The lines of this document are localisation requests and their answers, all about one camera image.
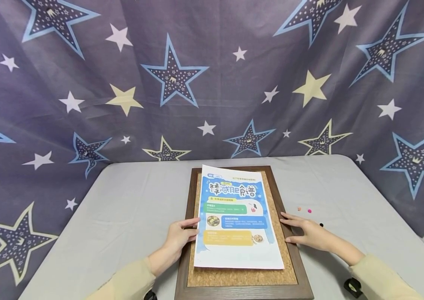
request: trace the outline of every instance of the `star backdrop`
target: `star backdrop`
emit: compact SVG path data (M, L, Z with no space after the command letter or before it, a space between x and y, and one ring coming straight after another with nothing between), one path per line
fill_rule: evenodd
M109 164L330 154L424 243L424 1L0 0L0 299Z

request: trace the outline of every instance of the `beige sleeve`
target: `beige sleeve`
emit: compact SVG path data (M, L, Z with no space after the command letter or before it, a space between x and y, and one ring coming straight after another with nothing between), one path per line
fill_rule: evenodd
M361 291L368 300L424 300L396 272L373 255L367 255L350 269L354 278L360 281Z
M155 276L148 258L129 263L86 300L143 300L153 287Z

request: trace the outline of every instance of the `paper sheet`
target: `paper sheet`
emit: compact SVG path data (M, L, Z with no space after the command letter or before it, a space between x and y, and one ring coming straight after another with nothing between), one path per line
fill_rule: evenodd
M203 165L199 217L194 266L284 269L260 173Z

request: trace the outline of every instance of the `table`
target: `table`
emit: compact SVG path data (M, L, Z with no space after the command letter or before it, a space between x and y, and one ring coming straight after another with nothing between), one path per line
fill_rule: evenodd
M423 242L350 158L320 155L112 164L99 175L20 300L81 300L122 266L153 252L164 242L168 225L184 217L191 169L202 164L271 165L287 212L323 223L373 253L424 296ZM345 263L308 247L300 252L315 299L353 299L342 288L350 277ZM157 279L159 300L173 300L176 277L174 265Z

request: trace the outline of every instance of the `yellow text box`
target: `yellow text box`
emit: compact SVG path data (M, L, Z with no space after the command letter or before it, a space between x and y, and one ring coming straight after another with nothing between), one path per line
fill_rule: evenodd
M223 198L223 197L208 197L209 201L221 201L221 202L235 202L237 199L235 198Z
M205 245L253 246L252 233L249 230L205 230Z

